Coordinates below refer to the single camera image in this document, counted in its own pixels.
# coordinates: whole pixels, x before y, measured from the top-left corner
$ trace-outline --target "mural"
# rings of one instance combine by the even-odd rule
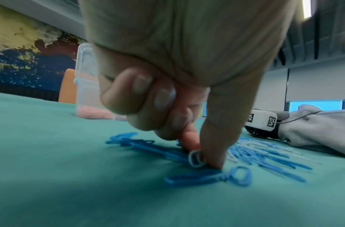
[[[59,92],[75,69],[76,36],[0,6],[0,83]]]

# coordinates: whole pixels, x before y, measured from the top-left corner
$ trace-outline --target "plastic container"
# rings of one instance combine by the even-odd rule
[[[78,117],[117,119],[117,116],[104,108],[100,102],[98,66],[89,43],[80,44],[78,47],[74,83],[77,85],[76,115]],[[124,120],[125,117],[118,116],[118,119]]]

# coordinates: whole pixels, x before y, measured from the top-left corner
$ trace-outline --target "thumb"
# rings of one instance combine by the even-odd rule
[[[258,69],[211,87],[207,118],[200,132],[202,154],[211,167],[221,169],[227,149],[238,140],[262,75],[263,69]]]

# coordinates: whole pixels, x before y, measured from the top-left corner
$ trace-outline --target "white device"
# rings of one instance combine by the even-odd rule
[[[265,110],[252,110],[245,126],[271,132],[275,129],[277,114]]]

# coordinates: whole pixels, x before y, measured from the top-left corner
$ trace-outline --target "green table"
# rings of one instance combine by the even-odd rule
[[[293,159],[314,168],[292,170],[307,183],[253,165],[247,188],[169,188],[165,176],[192,169],[107,146],[137,130],[77,118],[74,108],[0,94],[0,227],[345,227],[345,158],[303,151],[322,163]],[[175,145],[152,132],[138,137]]]

